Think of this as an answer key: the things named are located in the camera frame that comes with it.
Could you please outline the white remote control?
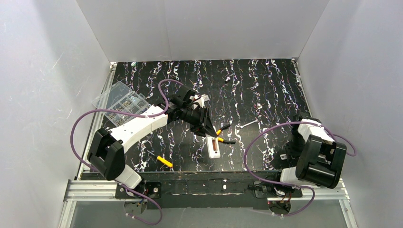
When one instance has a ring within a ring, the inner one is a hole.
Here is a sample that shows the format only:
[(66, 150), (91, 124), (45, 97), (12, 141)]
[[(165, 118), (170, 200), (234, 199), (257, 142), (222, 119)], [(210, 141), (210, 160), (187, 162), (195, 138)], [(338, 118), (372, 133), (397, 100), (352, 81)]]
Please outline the white remote control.
[(209, 157), (211, 159), (220, 158), (221, 153), (220, 153), (220, 149), (219, 149), (219, 145), (218, 145), (218, 138), (207, 135), (206, 143), (207, 143)]

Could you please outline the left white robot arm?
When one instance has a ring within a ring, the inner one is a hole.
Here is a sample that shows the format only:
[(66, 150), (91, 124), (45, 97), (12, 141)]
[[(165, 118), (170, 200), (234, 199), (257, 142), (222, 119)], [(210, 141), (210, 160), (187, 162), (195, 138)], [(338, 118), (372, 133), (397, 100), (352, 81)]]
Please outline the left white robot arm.
[(147, 135), (181, 120), (190, 125), (190, 131), (195, 135), (216, 139), (210, 110), (204, 104), (207, 100), (207, 95), (180, 86), (177, 93), (163, 97), (161, 103), (148, 106), (132, 120), (111, 130), (97, 130), (87, 155), (88, 161), (106, 180), (135, 189), (143, 178), (125, 163), (125, 154)]

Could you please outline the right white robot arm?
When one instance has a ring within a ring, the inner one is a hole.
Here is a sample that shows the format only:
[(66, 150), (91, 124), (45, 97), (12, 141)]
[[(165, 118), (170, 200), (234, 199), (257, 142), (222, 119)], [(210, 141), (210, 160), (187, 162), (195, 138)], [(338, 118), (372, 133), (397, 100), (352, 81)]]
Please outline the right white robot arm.
[(337, 186), (345, 161), (347, 147), (336, 142), (319, 127), (320, 120), (307, 114), (296, 114), (291, 139), (284, 146), (290, 168), (281, 171), (280, 182), (293, 185)]

